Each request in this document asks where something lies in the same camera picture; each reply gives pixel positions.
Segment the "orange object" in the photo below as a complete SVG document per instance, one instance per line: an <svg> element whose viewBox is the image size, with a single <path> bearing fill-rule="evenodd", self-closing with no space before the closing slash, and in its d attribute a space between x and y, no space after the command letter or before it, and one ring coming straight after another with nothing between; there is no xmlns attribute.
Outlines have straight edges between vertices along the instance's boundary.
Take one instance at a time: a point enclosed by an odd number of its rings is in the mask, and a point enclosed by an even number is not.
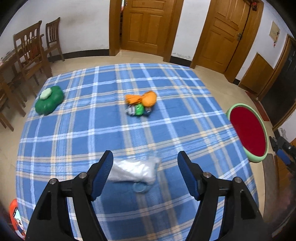
<svg viewBox="0 0 296 241"><path fill-rule="evenodd" d="M20 227L22 230L22 232L20 232L20 233L22 234L22 236L26 237L26 234L24 232L24 229L23 229L23 226L22 226L20 220L17 221L14 217L16 210L17 210L17 200L13 199L10 206L9 206L9 215L10 215L11 223L12 223L13 228L15 230L20 231L20 229L18 228L18 227Z"/></svg>
<svg viewBox="0 0 296 241"><path fill-rule="evenodd" d="M142 103L144 107L152 107L156 103L157 95L153 91L148 91L142 96L140 95L126 95L126 102L128 104Z"/></svg>

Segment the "green stool rim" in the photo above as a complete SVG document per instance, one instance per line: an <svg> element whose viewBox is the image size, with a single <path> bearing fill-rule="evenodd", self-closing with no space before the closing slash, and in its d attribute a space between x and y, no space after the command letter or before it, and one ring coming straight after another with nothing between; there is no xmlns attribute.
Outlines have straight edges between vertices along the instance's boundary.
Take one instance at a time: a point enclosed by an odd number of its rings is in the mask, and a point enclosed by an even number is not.
<svg viewBox="0 0 296 241"><path fill-rule="evenodd" d="M267 156L267 152L268 152L268 135L267 135L267 131L266 131L266 128L265 128L265 125L264 125L264 122L262 120L262 118L257 114L257 112L250 106L246 105L246 104L243 104L243 103L237 103L233 106L230 107L230 109L226 112L226 116L228 118L228 120L230 121L230 113L231 111L235 108L235 107L245 107L247 108L248 110L250 110L256 117L257 119L259 120L261 126L262 126L262 129L263 129L263 132L264 132L264 135L265 135L265 153L263 156L256 156L254 154L252 154L251 152L249 152L244 146L244 151L249 159L249 161L251 162L255 162L255 163L259 163L261 161L263 161L266 156Z"/></svg>

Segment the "black baseboard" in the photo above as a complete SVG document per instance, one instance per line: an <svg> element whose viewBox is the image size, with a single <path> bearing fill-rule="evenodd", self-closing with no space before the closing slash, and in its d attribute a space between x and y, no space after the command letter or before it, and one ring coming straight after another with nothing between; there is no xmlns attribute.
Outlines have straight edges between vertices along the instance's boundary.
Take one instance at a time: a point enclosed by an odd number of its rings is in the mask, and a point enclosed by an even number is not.
<svg viewBox="0 0 296 241"><path fill-rule="evenodd" d="M240 80L238 80L238 79L234 79L233 84L235 84L235 85L239 85L239 83L240 83Z"/></svg>
<svg viewBox="0 0 296 241"><path fill-rule="evenodd" d="M183 65L186 67L190 67L191 61L187 60L187 59L183 59L183 58L178 58L175 56L171 56L170 57L170 63L172 64L179 64L179 65Z"/></svg>
<svg viewBox="0 0 296 241"><path fill-rule="evenodd" d="M79 57L90 57L90 56L109 56L109 49L94 49L94 50L84 50L84 51L77 51L71 53L64 53L64 59L68 58L79 58ZM51 61L58 61L61 60L60 55L54 55L53 57L49 57L48 60Z"/></svg>

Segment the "wooden door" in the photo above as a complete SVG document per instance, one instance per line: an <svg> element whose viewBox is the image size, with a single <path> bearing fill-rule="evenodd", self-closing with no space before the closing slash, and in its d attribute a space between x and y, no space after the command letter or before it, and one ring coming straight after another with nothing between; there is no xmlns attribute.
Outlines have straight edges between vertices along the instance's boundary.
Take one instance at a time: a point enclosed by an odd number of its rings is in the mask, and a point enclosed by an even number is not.
<svg viewBox="0 0 296 241"><path fill-rule="evenodd" d="M274 69L270 64L259 53L256 53L250 67L239 83L239 87L258 96L270 80L273 72Z"/></svg>
<svg viewBox="0 0 296 241"><path fill-rule="evenodd" d="M174 0L126 0L121 48L162 56Z"/></svg>
<svg viewBox="0 0 296 241"><path fill-rule="evenodd" d="M197 47L197 65L225 72L241 39L249 9L250 4L244 0L216 0Z"/></svg>

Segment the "metal screw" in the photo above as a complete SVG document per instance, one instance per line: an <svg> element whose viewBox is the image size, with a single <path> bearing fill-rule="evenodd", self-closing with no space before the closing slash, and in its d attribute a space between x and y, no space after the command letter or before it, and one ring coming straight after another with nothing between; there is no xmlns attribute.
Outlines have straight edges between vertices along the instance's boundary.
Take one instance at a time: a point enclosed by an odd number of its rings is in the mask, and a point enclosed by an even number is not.
<svg viewBox="0 0 296 241"><path fill-rule="evenodd" d="M206 177L206 178L209 178L209 177L212 176L212 174L210 174L209 172L204 172L203 176Z"/></svg>
<svg viewBox="0 0 296 241"><path fill-rule="evenodd" d="M241 182L242 182L242 179L241 179L240 177L235 177L235 178L234 178L234 181L235 181L236 183L241 183Z"/></svg>
<svg viewBox="0 0 296 241"><path fill-rule="evenodd" d="M86 178L86 176L87 176L86 172L82 172L79 174L79 178L81 178L81 179Z"/></svg>
<svg viewBox="0 0 296 241"><path fill-rule="evenodd" d="M57 182L56 178L52 178L49 180L49 184L55 184Z"/></svg>

